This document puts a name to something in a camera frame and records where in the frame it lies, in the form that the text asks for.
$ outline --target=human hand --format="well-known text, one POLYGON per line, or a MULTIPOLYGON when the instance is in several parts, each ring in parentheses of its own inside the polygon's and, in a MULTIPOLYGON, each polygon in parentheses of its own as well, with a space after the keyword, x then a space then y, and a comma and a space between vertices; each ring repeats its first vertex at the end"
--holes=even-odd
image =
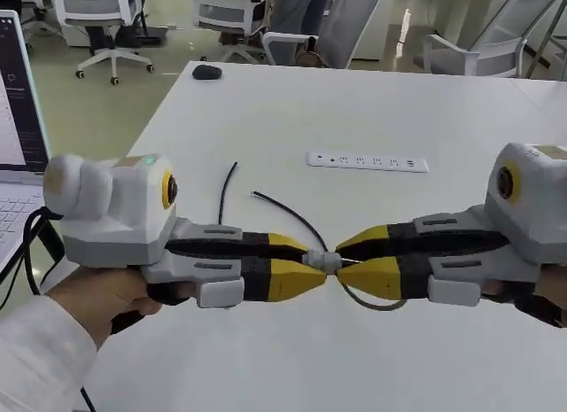
POLYGON ((544 266, 533 294, 561 308, 561 321, 563 326, 567 326, 567 267, 555 264, 544 266))
MULTIPOLYGON (((488 281, 483 287, 483 293, 489 295, 499 295, 503 290, 499 281, 488 281)), ((567 267, 544 265, 533 295, 516 302, 516 306, 548 323, 553 321, 555 326, 567 327, 567 267)))
POLYGON ((139 270, 78 268, 46 295, 59 303, 100 348, 111 335, 112 320, 117 315, 159 312, 160 303, 149 299, 146 289, 139 270))

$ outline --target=power strip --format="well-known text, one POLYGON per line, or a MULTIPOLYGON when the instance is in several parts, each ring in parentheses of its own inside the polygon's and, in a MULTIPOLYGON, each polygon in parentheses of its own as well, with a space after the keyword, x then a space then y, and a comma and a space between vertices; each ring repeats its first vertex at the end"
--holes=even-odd
POLYGON ((348 153, 308 152, 311 167, 360 168, 364 170, 407 171, 427 173, 425 159, 396 158, 384 155, 354 155, 348 153))

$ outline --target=chair backrest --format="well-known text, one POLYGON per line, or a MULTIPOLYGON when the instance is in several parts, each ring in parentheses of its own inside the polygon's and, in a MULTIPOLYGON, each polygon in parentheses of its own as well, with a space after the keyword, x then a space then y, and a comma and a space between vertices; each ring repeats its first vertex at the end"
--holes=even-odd
POLYGON ((477 75, 518 76, 522 52, 537 23, 558 0, 507 0, 474 42, 477 75))
POLYGON ((380 0, 335 0, 323 22, 317 49, 332 68, 347 68, 380 0))
POLYGON ((260 0, 194 0, 194 25, 217 31, 250 35, 260 25, 254 24, 254 8, 260 0))
POLYGON ((132 25, 142 0, 52 0, 61 25, 132 25))

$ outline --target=hand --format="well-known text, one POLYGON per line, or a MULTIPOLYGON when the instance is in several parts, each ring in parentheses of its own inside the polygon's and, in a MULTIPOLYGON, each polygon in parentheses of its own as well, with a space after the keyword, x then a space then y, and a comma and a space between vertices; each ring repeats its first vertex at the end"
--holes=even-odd
MULTIPOLYGON (((484 294, 498 295, 502 292, 502 282, 488 281, 483 287, 484 294)), ((567 327, 567 267, 545 265, 541 268, 540 280, 536 283, 533 295, 547 299, 561 309, 561 323, 567 327)))
POLYGON ((146 288, 137 270, 78 268, 47 296, 57 301, 100 348, 110 336, 117 315, 134 310, 141 315, 159 312, 160 303, 148 298, 146 288))
POLYGON ((547 265, 541 269, 540 280, 535 285, 534 295, 551 301, 563 310, 563 325, 567 323, 567 267, 547 265))

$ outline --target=white sleeve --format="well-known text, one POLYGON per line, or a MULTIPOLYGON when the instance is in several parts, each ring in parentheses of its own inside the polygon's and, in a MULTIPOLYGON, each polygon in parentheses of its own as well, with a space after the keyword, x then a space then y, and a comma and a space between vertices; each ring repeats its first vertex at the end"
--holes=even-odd
POLYGON ((35 297, 0 321, 0 412, 51 412, 75 394, 97 356, 57 302, 35 297))

